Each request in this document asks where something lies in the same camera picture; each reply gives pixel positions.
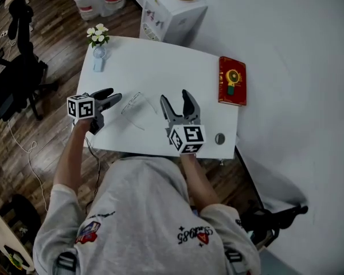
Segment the yellow green handheld fan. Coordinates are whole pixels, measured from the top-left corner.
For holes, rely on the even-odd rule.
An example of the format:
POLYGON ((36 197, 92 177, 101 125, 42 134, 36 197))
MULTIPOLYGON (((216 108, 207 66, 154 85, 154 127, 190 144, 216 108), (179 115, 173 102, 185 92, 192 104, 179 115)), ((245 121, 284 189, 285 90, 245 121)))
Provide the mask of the yellow green handheld fan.
POLYGON ((235 88, 241 86, 241 74, 235 69, 230 69, 226 72, 225 78, 228 83, 227 94, 233 96, 235 88))

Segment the person's right forearm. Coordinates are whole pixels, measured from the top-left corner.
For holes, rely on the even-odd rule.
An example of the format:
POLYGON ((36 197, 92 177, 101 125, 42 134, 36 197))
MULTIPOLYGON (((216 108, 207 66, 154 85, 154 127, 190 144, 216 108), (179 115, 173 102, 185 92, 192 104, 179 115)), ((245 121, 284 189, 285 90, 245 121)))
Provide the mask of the person's right forearm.
POLYGON ((200 213, 210 205, 219 204, 220 200, 218 195, 206 177, 196 156, 193 154, 180 155, 180 159, 186 175, 190 195, 197 211, 200 213))

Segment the person's left forearm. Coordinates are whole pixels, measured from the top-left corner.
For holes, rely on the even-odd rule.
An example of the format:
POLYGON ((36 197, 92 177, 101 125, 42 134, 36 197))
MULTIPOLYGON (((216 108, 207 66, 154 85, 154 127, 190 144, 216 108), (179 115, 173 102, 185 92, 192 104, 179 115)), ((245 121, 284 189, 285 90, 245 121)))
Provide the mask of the person's left forearm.
POLYGON ((83 145, 90 125, 91 119, 83 119, 79 120, 73 127, 69 140, 58 162, 53 185, 62 184, 77 194, 82 182, 81 164, 83 145))

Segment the red hardcover book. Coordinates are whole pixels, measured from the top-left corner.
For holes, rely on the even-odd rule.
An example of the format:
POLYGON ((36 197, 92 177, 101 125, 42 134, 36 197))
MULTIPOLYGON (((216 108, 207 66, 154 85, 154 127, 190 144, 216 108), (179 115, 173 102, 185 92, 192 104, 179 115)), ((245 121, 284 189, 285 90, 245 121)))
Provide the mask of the red hardcover book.
POLYGON ((246 106, 247 104, 247 81, 246 66, 243 62, 221 56, 219 58, 219 85, 218 85, 218 102, 236 106, 246 106), (240 87, 236 87, 234 95, 227 94, 227 81, 225 74, 228 70, 235 69, 241 74, 242 82, 240 87))

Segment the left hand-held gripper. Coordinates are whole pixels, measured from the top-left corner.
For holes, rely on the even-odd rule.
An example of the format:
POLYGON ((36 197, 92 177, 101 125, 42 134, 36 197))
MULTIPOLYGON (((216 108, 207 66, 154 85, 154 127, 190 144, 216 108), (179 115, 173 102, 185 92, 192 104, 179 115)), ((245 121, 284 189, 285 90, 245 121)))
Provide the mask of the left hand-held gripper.
POLYGON ((89 132, 96 135, 104 126, 102 111, 108 110, 116 105, 122 94, 112 95, 113 88, 106 88, 90 95, 74 95, 67 98, 68 116, 75 122, 79 120, 91 120, 89 132))

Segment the white flowers in pot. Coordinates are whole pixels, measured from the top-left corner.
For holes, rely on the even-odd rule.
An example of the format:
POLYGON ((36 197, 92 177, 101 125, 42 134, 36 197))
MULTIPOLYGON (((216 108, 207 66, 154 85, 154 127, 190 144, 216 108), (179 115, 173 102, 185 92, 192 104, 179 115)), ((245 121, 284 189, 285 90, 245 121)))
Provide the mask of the white flowers in pot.
POLYGON ((97 24, 95 27, 89 28, 87 30, 87 39, 93 48, 108 43, 110 40, 108 28, 102 23, 97 24))

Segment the white water dispenser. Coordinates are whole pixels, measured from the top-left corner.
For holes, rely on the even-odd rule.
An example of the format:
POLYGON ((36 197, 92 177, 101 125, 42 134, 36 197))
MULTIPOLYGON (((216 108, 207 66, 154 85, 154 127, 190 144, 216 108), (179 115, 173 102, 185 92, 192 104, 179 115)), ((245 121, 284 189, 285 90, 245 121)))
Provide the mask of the white water dispenser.
POLYGON ((204 0, 143 0, 139 38, 182 45, 207 7, 204 0))

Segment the clear-framed eyeglasses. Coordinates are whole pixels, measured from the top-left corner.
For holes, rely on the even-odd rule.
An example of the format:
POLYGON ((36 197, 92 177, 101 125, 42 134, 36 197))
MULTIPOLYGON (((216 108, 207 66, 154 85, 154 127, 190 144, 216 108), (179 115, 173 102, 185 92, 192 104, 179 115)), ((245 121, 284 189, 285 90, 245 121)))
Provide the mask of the clear-framed eyeglasses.
POLYGON ((141 92, 137 92, 121 111, 121 115, 141 131, 148 129, 157 114, 155 105, 141 92))

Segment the person's grey printed shirt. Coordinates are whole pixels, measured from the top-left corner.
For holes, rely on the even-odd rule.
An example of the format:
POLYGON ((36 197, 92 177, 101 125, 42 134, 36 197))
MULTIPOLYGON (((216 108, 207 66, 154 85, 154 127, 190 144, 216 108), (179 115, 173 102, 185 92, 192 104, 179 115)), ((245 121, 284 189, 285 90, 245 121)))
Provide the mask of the person's grey printed shirt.
POLYGON ((58 256, 76 255, 82 275, 260 275, 259 253, 236 209, 215 204, 194 214, 179 168, 165 158, 115 162, 88 214, 75 192, 57 184, 33 246, 39 274, 58 256), (242 263, 230 264, 227 249, 242 263))

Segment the round white table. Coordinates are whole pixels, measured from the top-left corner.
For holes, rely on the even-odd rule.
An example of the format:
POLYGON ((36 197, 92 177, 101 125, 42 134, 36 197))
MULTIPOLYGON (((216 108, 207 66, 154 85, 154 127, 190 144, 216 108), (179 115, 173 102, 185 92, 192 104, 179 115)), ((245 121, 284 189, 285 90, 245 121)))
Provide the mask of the round white table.
POLYGON ((0 251, 23 275, 35 272, 32 256, 25 244, 34 243, 41 219, 28 199, 15 194, 0 209, 0 251))

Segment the light blue handheld fan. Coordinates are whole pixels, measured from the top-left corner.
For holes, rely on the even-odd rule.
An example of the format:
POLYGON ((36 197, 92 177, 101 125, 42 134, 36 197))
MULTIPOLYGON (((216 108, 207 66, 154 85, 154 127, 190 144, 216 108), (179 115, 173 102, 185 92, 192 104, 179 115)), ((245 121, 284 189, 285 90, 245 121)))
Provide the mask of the light blue handheld fan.
POLYGON ((103 46, 97 46, 93 50, 93 70, 95 72, 102 72, 103 66, 105 62, 105 56, 107 54, 107 51, 105 47, 103 46))

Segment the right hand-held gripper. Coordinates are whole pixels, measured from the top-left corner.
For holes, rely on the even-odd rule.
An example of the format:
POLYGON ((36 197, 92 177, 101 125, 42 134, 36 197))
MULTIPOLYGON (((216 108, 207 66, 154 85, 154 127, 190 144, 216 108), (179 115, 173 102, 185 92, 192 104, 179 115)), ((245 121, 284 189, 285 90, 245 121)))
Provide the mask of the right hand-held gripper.
POLYGON ((182 90, 183 116, 174 112, 169 100, 161 95, 160 104, 168 122, 167 136, 179 154, 196 154, 206 143, 205 127, 201 124, 200 106, 185 89, 182 90))

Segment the black office chair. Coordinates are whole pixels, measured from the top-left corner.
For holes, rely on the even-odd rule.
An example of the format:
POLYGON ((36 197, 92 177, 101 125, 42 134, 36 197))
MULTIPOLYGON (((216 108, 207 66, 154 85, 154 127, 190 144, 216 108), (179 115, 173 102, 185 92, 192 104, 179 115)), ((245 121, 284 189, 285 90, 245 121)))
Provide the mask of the black office chair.
POLYGON ((0 120, 9 121, 15 113, 20 113, 30 104, 37 120, 35 99, 36 92, 58 90, 58 82, 43 84, 48 66, 34 54, 30 41, 29 26, 33 10, 25 0, 13 0, 9 6, 12 22, 8 29, 8 38, 17 40, 19 55, 11 61, 5 60, 4 51, 0 49, 0 65, 5 68, 0 73, 0 120))

